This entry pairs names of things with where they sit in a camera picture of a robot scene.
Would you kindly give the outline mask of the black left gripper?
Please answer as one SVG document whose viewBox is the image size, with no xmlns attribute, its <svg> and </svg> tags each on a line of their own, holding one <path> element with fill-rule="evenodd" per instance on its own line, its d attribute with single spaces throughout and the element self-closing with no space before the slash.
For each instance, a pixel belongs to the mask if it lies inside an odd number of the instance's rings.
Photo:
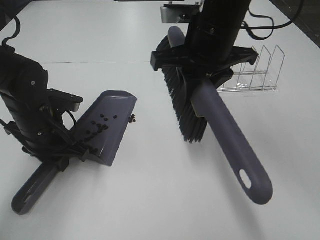
<svg viewBox="0 0 320 240">
<path fill-rule="evenodd" d="M 4 124 L 4 129 L 22 144 L 25 153 L 62 171 L 67 166 L 64 161 L 82 159 L 89 153 L 76 140 L 75 128 L 64 125 L 63 114 L 73 112 L 54 109 L 47 89 L 2 91 L 0 96 L 13 118 Z"/>
</svg>

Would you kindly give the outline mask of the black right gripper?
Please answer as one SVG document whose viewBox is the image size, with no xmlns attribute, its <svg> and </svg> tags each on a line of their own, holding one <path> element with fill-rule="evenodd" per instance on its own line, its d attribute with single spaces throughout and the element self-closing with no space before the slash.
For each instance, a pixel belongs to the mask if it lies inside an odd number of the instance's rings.
<svg viewBox="0 0 320 240">
<path fill-rule="evenodd" d="M 235 45 L 240 23 L 191 22 L 187 33 L 171 26 L 151 53 L 154 71 L 162 70 L 171 88 L 194 88 L 209 79 L 220 87 L 234 75 L 235 65 L 254 65 L 259 54 L 251 47 Z"/>
</svg>

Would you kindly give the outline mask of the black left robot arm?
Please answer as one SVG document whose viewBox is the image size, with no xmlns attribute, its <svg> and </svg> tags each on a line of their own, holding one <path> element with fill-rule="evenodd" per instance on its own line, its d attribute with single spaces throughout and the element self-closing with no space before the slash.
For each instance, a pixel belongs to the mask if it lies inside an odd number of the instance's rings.
<svg viewBox="0 0 320 240">
<path fill-rule="evenodd" d="M 59 164 L 63 159 L 89 153 L 68 130 L 63 114 L 77 112 L 83 98 L 49 89 L 49 73 L 36 61 L 15 53 L 10 46 L 0 48 L 0 96 L 13 121 L 4 129 L 23 146 L 23 151 L 41 162 Z"/>
</svg>

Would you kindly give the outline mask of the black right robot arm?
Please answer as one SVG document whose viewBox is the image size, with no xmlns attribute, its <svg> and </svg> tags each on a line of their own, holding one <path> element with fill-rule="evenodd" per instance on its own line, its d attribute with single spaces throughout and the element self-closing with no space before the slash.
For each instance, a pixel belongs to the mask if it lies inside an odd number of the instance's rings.
<svg viewBox="0 0 320 240">
<path fill-rule="evenodd" d="M 177 74 L 177 80 L 197 83 L 209 79 L 219 88 L 232 79 L 233 66 L 254 65 L 258 53 L 251 47 L 235 46 L 236 39 L 250 6 L 249 0 L 206 0 L 197 5 L 166 4 L 187 16 L 188 28 L 183 32 L 173 25 L 151 54 L 154 71 Z"/>
</svg>

